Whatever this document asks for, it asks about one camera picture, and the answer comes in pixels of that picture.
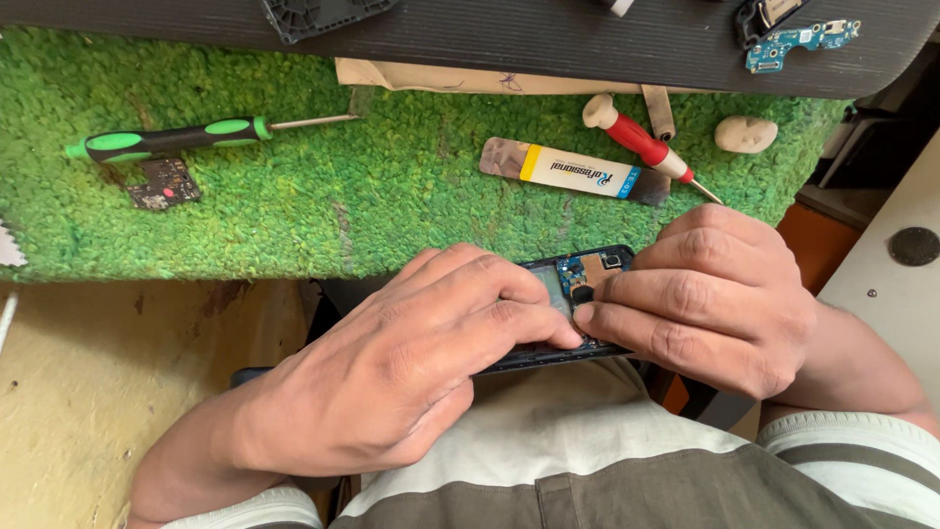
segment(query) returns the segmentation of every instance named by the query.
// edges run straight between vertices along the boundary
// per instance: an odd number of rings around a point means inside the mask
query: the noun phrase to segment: orange surface
[[[794,204],[776,227],[796,257],[803,286],[816,296],[862,232]]]
[[[666,398],[663,399],[663,408],[673,415],[679,415],[687,402],[689,402],[689,392],[685,390],[685,384],[682,384],[681,378],[673,378],[669,391],[666,392]]]

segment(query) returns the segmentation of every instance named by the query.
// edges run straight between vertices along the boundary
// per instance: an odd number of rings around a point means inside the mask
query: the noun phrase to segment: phone frame
[[[558,261],[562,259],[570,259],[571,257],[582,257],[585,255],[590,255],[593,253],[605,253],[606,255],[618,255],[620,257],[620,269],[623,271],[629,270],[630,265],[633,263],[634,256],[636,255],[632,248],[626,245],[613,245],[602,248],[594,248],[586,251],[578,251],[575,253],[567,253],[565,255],[557,255],[555,257],[548,257],[545,259],[538,259],[536,261],[529,261],[527,263],[519,263],[519,266],[526,269],[535,269],[543,268],[545,266],[553,265],[557,266]],[[577,306],[572,299],[571,293],[565,293],[564,288],[562,288],[562,293],[565,296],[565,299],[568,301],[569,307],[571,307],[572,312]],[[540,367],[543,365],[555,365],[559,363],[568,363],[570,361],[582,361],[582,360],[592,360],[599,359],[604,357],[613,357],[619,355],[629,354],[632,351],[625,349],[616,344],[603,343],[602,345],[582,345],[581,347],[575,349],[555,349],[548,344],[526,344],[526,345],[517,345],[514,347],[505,357],[497,361],[495,364],[490,367],[480,371],[478,375],[489,375],[492,373],[504,373],[507,371],[516,371],[519,369],[530,369],[533,367]]]

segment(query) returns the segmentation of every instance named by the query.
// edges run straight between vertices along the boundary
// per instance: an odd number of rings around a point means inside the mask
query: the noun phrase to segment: hand
[[[715,204],[673,220],[594,300],[574,314],[591,336],[755,399],[793,382],[818,306],[776,230]]]
[[[309,476],[409,465],[517,344],[582,343],[532,273],[468,244],[428,249],[333,329],[245,384],[237,468]]]

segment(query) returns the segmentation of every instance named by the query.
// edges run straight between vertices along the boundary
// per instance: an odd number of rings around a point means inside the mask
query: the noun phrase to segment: white cable
[[[13,323],[13,314],[16,313],[16,305],[20,301],[20,291],[16,288],[9,292],[7,304],[4,305],[3,315],[0,315],[0,353],[3,353],[3,344],[7,340],[9,326]]]

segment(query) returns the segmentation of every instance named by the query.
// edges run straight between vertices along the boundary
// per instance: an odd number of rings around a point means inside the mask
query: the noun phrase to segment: green fuzzy mat
[[[345,113],[329,58],[8,27],[0,40],[0,218],[29,264],[0,281],[353,277],[400,268],[425,247],[470,241],[513,261],[626,243],[640,249],[703,202],[673,185],[659,207],[484,175],[490,136],[639,163],[581,123],[587,96],[379,89],[366,120],[184,152],[201,202],[134,209],[133,164],[71,161],[89,134],[242,115]],[[812,171],[844,102],[674,95],[671,147],[725,202],[776,224]],[[645,123],[640,96],[618,96]],[[780,126],[758,155],[720,151],[731,115]]]

